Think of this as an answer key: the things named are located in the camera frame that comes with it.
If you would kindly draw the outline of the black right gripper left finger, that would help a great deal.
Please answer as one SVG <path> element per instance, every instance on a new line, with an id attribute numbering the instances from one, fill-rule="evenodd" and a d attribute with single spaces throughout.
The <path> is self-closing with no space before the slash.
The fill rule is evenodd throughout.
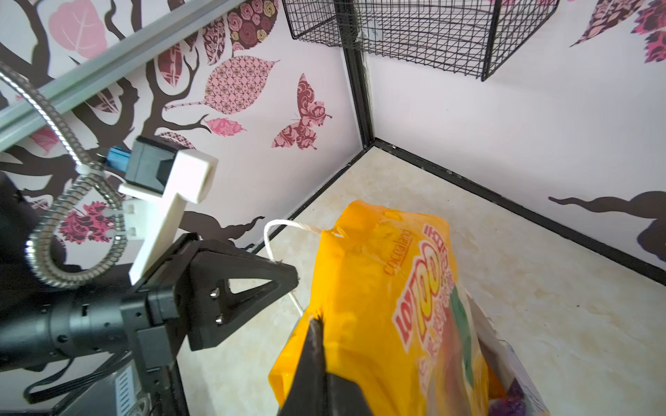
<path id="1" fill-rule="evenodd" d="M 279 415 L 327 415 L 328 386 L 324 354 L 324 325 L 310 320 L 291 390 Z"/>

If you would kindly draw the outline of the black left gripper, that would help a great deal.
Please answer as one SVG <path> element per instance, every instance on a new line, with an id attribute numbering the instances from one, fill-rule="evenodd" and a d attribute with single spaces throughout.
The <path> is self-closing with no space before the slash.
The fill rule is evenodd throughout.
<path id="1" fill-rule="evenodd" d="M 3 299 L 2 371 L 128 352 L 142 387 L 166 393 L 176 385 L 187 313 L 191 350 L 216 348 L 298 286 L 291 265 L 253 254 L 201 251 L 194 257 L 198 241 L 195 233 L 182 235 L 137 284 L 121 265 L 74 291 Z"/>

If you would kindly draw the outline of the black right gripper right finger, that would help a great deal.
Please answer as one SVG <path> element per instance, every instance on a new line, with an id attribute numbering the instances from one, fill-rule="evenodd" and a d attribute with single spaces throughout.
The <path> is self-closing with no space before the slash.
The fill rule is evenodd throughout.
<path id="1" fill-rule="evenodd" d="M 354 382 L 335 374 L 326 374 L 324 414 L 329 416 L 371 416 L 362 389 Z"/>

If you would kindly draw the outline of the purple Fox's candy packet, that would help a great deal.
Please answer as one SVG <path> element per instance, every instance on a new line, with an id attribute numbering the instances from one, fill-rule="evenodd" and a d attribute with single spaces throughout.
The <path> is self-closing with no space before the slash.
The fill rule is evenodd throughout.
<path id="1" fill-rule="evenodd" d="M 505 397 L 490 401 L 488 416 L 526 416 L 525 393 L 518 381 L 514 380 Z"/>

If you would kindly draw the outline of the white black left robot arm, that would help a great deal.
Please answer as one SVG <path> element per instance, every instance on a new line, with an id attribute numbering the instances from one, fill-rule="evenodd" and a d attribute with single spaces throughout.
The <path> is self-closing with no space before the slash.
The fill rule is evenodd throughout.
<path id="1" fill-rule="evenodd" d="M 177 356 L 215 348 L 298 285 L 291 265 L 275 263 L 194 233 L 166 249 L 131 284 L 116 265 L 88 284 L 58 288 L 36 276 L 45 261 L 62 270 L 64 250 L 39 236 L 38 216 L 1 179 L 1 369 L 42 370 L 50 362 L 117 353 L 135 364 L 149 412 L 185 415 Z"/>

